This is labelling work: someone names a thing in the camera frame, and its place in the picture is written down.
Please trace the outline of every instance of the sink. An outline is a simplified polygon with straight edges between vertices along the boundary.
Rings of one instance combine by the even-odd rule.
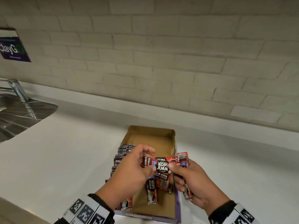
[[[16,95],[0,93],[0,143],[47,118],[58,106],[31,100],[23,105]]]

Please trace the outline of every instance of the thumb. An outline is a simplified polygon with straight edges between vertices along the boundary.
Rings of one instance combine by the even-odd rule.
[[[179,165],[173,164],[173,163],[169,163],[168,164],[168,168],[175,174],[181,175],[184,178],[186,177],[188,170],[187,168],[181,167]]]
[[[150,165],[150,166],[147,166],[145,168],[142,169],[143,170],[143,173],[144,175],[147,177],[147,179],[149,177],[152,176],[152,174],[154,173],[154,171],[156,170],[156,166],[154,165]]]

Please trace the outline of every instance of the kitchen counter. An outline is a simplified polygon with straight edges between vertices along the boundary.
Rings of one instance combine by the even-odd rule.
[[[58,110],[0,144],[0,197],[47,222],[55,222],[77,197],[95,192],[104,184],[130,125],[174,129],[177,150],[187,151],[231,199],[240,202],[260,222],[295,223],[299,219],[298,133],[48,86],[22,85],[35,94],[31,97],[55,103]],[[141,116],[153,109],[148,118]],[[188,121],[186,115],[194,119],[190,127],[179,124]],[[205,118],[201,121],[207,131],[192,126],[196,118]],[[216,122],[223,126],[224,121],[227,131],[215,127]],[[260,131],[265,141],[260,135],[246,138],[248,132],[243,132],[244,137],[238,133],[234,137],[233,132],[238,130],[230,124],[239,126],[239,131]],[[288,139],[276,142],[277,135]],[[202,210],[180,196],[182,223],[208,223]],[[144,222],[129,217],[116,220]]]

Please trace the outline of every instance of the left hand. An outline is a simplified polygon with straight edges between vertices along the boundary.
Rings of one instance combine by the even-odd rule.
[[[155,166],[142,168],[143,157],[152,157],[155,149],[148,145],[137,145],[123,158],[112,177],[96,194],[112,209],[135,195],[144,187],[147,179],[156,170]]]

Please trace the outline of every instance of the hand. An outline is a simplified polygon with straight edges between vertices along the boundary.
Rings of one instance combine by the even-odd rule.
[[[168,168],[176,174],[173,176],[176,188],[181,192],[186,190],[184,180],[178,176],[180,175],[185,178],[192,192],[192,203],[204,209],[208,216],[230,200],[208,177],[204,169],[191,159],[189,159],[189,168],[173,164],[169,164]]]
[[[142,168],[143,157],[152,157],[155,149],[148,145],[137,145],[123,158],[112,177],[96,194],[112,209],[124,200],[135,195],[144,187],[147,179],[152,176],[156,167],[151,165]]]

